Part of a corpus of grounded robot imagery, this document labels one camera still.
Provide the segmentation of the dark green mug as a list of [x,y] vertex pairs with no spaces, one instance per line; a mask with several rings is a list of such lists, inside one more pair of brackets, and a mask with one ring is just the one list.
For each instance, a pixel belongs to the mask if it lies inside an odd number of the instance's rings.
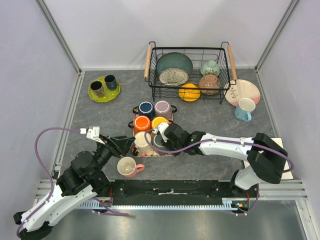
[[157,149],[165,150],[166,148],[163,146],[163,138],[160,134],[155,135],[152,140],[152,145]]

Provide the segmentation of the beige mug dark handle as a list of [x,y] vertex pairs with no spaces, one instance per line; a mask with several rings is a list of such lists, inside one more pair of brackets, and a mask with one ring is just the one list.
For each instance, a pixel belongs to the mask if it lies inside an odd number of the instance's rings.
[[152,151],[152,147],[147,143],[145,131],[138,132],[134,137],[134,146],[132,153],[134,156],[146,156]]

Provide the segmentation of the orange mug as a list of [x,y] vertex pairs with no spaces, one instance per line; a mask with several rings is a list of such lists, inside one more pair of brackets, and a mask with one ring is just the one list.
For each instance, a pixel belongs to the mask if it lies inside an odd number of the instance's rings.
[[151,129],[151,121],[145,115],[140,115],[128,123],[128,127],[133,129],[134,135]]

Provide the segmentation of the yellow mug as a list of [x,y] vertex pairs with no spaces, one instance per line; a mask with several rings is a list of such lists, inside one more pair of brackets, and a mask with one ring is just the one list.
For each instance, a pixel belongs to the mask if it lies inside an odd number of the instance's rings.
[[161,123],[166,123],[166,124],[172,124],[173,121],[170,119],[167,119],[163,116],[156,116],[152,121],[151,121],[151,128],[154,129],[156,128],[159,124]]

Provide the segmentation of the purple mug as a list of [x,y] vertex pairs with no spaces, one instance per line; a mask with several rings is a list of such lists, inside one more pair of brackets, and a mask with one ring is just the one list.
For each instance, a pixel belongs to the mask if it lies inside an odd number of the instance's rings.
[[177,112],[177,107],[165,100],[160,100],[154,105],[154,110],[156,117],[164,117],[167,120],[171,120],[173,114]]

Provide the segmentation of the dark blue mug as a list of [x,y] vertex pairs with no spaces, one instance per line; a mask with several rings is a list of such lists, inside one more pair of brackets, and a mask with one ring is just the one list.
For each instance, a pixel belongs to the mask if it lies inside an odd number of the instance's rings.
[[149,101],[143,101],[138,106],[132,109],[132,112],[135,115],[146,116],[151,121],[155,118],[155,107]]

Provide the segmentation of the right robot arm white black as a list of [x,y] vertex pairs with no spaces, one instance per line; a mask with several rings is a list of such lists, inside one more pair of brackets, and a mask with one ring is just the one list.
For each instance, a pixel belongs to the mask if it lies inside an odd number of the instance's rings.
[[261,182],[279,184],[285,172],[287,152],[264,133],[255,137],[222,137],[203,131],[189,133],[176,123],[161,123],[156,129],[170,154],[217,155],[248,162],[249,166],[237,171],[229,184],[235,197]]

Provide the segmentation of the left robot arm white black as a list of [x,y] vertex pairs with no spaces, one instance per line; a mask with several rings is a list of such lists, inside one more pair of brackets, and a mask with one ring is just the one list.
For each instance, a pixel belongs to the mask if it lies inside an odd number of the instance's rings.
[[70,211],[88,199],[104,197],[113,185],[102,171],[110,158],[126,156],[135,138],[100,135],[94,152],[80,151],[50,192],[35,207],[17,212],[17,236],[22,240],[41,240]]

